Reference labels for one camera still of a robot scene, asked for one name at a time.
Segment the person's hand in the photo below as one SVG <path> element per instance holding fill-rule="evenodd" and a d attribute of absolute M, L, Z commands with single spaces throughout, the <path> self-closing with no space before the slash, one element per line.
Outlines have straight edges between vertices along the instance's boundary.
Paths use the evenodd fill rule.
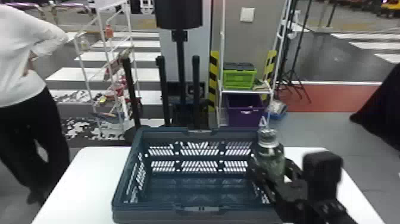
<path fill-rule="evenodd" d="M 24 73 L 22 74 L 22 76 L 27 76 L 29 70 L 34 70 L 34 69 L 35 69 L 35 68 L 33 67 L 32 60 L 33 60 L 34 58 L 36 58 L 36 57 L 37 57 L 37 55 L 36 55 L 35 53 L 30 52 L 29 58 L 28 58 L 28 61 L 26 62 L 25 69 L 24 69 Z"/>

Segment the blue container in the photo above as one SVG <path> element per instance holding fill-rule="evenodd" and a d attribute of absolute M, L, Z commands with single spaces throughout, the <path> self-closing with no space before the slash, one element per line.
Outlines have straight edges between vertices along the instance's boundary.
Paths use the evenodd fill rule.
<path fill-rule="evenodd" d="M 288 112 L 288 106 L 287 105 L 282 110 L 282 113 L 280 113 L 280 114 L 271 113 L 271 119 L 272 120 L 282 120 L 285 117 L 286 112 Z"/>
<path fill-rule="evenodd" d="M 258 127 L 265 110 L 259 94 L 229 94 L 227 108 L 232 127 Z"/>
<path fill-rule="evenodd" d="M 256 129 L 142 128 L 112 200 L 116 223 L 281 223 L 246 178 Z"/>

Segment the white table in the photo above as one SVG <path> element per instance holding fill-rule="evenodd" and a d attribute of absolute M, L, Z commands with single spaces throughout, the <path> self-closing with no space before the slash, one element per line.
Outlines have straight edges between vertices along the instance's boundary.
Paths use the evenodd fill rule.
<path fill-rule="evenodd" d="M 87 147 L 70 167 L 32 224 L 111 224 L 111 200 L 129 147 Z M 286 157 L 298 166 L 306 153 L 324 148 L 286 147 Z M 343 170 L 339 201 L 358 224 L 384 223 L 354 181 Z"/>

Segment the white sweater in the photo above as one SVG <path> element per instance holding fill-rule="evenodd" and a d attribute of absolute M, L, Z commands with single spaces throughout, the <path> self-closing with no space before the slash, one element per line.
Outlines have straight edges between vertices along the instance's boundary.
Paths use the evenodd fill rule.
<path fill-rule="evenodd" d="M 34 97 L 46 86 L 33 70 L 23 76 L 30 51 L 51 55 L 67 41 L 57 26 L 0 4 L 0 107 Z"/>

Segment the basket handle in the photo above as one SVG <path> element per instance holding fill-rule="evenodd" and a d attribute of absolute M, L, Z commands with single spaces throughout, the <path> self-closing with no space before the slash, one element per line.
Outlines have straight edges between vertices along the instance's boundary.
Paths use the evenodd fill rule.
<path fill-rule="evenodd" d="M 222 215 L 227 212 L 226 208 L 210 207 L 210 206 L 192 206 L 192 207 L 174 206 L 174 208 L 176 213 L 180 215 L 190 215 L 190 214 Z"/>

